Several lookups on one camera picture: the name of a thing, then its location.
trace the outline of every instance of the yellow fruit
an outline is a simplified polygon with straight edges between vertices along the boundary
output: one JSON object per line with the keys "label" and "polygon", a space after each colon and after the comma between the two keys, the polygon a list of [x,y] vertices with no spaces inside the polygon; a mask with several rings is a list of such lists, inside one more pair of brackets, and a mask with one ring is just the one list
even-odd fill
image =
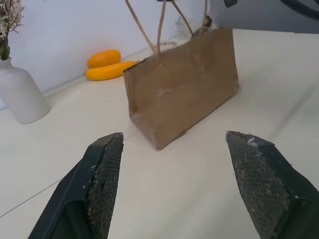
{"label": "yellow fruit", "polygon": [[135,64],[135,61],[124,61],[110,66],[91,68],[85,71],[85,76],[92,81],[104,81],[122,76],[124,70]]}
{"label": "yellow fruit", "polygon": [[101,51],[93,56],[87,62],[88,68],[97,68],[119,63],[121,61],[121,54],[118,50],[110,49]]}

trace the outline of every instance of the dried flower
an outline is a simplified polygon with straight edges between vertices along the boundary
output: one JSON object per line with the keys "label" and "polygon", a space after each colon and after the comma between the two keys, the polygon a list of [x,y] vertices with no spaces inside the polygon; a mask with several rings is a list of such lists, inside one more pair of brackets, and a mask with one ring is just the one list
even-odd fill
{"label": "dried flower", "polygon": [[21,26],[21,15],[24,7],[21,0],[0,0],[0,58],[9,57],[8,34]]}

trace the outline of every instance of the twisted paper handle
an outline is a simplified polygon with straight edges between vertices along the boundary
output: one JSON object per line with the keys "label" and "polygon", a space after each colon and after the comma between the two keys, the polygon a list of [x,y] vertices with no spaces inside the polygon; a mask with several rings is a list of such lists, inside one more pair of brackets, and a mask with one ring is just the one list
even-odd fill
{"label": "twisted paper handle", "polygon": [[[161,35],[161,29],[162,29],[162,26],[163,26],[163,21],[164,21],[164,16],[165,16],[165,8],[166,8],[166,2],[167,0],[163,0],[163,6],[162,6],[162,9],[161,9],[161,15],[160,15],[160,20],[159,20],[159,30],[158,30],[158,44],[157,44],[157,49],[154,47],[154,45],[152,44],[152,42],[150,41],[150,39],[148,38],[148,36],[146,35],[138,17],[136,16],[131,4],[129,3],[129,0],[125,0],[132,16],[133,16],[133,19],[134,21],[136,22],[137,26],[139,27],[142,35],[144,36],[146,42],[148,43],[148,45],[150,46],[152,52],[154,53],[154,55],[158,55],[160,54],[160,35]],[[192,36],[194,36],[194,33],[192,32],[185,16],[183,15],[183,13],[181,12],[181,10],[179,9],[179,7],[177,6],[177,4],[175,3],[174,0],[171,1],[171,3],[173,4],[173,6],[176,8],[177,12],[180,14],[180,16],[182,17],[182,19],[184,20],[188,30],[190,31],[190,34]],[[200,29],[200,32],[199,32],[199,35],[202,35],[203,34],[203,31],[204,31],[204,25],[205,25],[205,20],[206,20],[206,16],[207,16],[207,0],[205,0],[205,13],[204,13],[204,20],[203,20],[203,24],[201,26],[201,29]]]}

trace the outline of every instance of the paper bag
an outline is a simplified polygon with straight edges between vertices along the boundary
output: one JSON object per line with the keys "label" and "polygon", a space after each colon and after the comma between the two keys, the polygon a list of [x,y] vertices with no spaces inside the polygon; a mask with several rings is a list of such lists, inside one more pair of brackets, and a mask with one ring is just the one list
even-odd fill
{"label": "paper bag", "polygon": [[130,119],[163,149],[236,94],[232,29],[151,56],[127,69],[124,80]]}

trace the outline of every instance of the white table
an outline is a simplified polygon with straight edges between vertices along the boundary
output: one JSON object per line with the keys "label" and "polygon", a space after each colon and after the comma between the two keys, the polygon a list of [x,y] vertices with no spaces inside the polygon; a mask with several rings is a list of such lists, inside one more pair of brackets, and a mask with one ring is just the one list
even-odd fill
{"label": "white table", "polygon": [[110,239],[259,238],[239,195],[225,134],[250,132],[274,142],[319,188],[318,42],[319,35],[234,30],[240,93],[162,151],[130,122],[122,78],[82,77],[55,90],[48,96],[51,112],[32,124],[0,112],[0,215],[53,184],[2,216],[0,237],[26,238],[56,182],[87,146],[121,131]]}

